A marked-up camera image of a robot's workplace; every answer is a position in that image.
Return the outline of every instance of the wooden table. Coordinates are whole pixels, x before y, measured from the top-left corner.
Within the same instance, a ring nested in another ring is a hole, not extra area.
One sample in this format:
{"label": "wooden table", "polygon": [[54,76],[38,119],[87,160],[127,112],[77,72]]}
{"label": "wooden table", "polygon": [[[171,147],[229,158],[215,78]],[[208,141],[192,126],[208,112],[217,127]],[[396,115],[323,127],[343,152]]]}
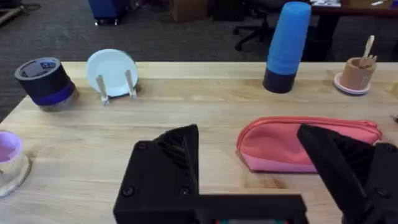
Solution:
{"label": "wooden table", "polygon": [[1,223],[115,223],[112,209],[132,146],[164,131],[196,123],[200,129],[200,192],[301,193],[311,223],[337,224],[341,214],[317,175],[252,174],[235,155],[240,130],[261,116],[310,115],[377,121],[398,141],[389,113],[397,63],[380,63],[366,96],[332,86],[343,63],[302,63],[294,89],[268,92],[264,63],[141,62],[142,91],[101,105],[85,78],[85,63],[65,62],[80,102],[59,113],[42,112],[29,97],[0,124],[18,134],[33,160],[26,182],[0,200]]}

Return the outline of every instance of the roll of tape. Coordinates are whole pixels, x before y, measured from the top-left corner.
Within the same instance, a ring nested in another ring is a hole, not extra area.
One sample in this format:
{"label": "roll of tape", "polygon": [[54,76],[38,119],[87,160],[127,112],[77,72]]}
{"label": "roll of tape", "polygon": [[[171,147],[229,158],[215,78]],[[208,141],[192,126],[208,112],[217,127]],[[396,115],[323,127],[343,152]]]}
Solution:
{"label": "roll of tape", "polygon": [[33,102],[44,111],[63,110],[78,96],[75,84],[60,61],[53,57],[38,58],[23,64],[16,70],[15,77]]}

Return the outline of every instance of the blue cup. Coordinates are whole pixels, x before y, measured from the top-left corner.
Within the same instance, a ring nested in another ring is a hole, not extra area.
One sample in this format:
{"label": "blue cup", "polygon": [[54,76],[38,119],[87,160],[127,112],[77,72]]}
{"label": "blue cup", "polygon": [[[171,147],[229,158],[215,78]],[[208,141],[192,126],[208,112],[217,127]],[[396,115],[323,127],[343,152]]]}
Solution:
{"label": "blue cup", "polygon": [[274,93],[287,93],[294,84],[307,38],[311,6],[288,2],[279,16],[269,47],[263,86]]}

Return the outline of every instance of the pink saucer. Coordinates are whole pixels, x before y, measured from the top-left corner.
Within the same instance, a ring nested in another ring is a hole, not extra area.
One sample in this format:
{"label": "pink saucer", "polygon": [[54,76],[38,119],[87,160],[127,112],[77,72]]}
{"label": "pink saucer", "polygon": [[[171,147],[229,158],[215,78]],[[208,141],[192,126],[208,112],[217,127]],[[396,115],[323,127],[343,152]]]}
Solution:
{"label": "pink saucer", "polygon": [[366,94],[366,93],[370,90],[370,88],[371,88],[371,83],[370,83],[370,82],[369,82],[369,84],[366,86],[366,88],[363,89],[363,90],[352,90],[352,89],[350,89],[350,88],[347,88],[347,87],[343,86],[343,85],[340,83],[340,76],[341,76],[342,74],[343,74],[342,72],[337,73],[336,76],[335,76],[335,78],[333,79],[333,83],[335,84],[335,86],[336,86],[339,90],[341,90],[341,91],[343,91],[343,92],[345,92],[345,93],[349,93],[349,94],[351,94],[351,95],[363,95],[363,94]]}

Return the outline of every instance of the pink pencil case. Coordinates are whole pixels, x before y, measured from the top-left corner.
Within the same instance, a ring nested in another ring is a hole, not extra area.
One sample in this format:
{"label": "pink pencil case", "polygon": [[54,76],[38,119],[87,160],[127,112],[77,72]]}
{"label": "pink pencil case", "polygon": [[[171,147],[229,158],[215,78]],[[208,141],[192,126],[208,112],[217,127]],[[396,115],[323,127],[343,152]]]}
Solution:
{"label": "pink pencil case", "polygon": [[316,172],[297,138],[301,124],[336,131],[374,144],[382,137],[373,121],[343,120],[305,116],[275,116],[254,120],[239,134],[238,154],[252,171]]}

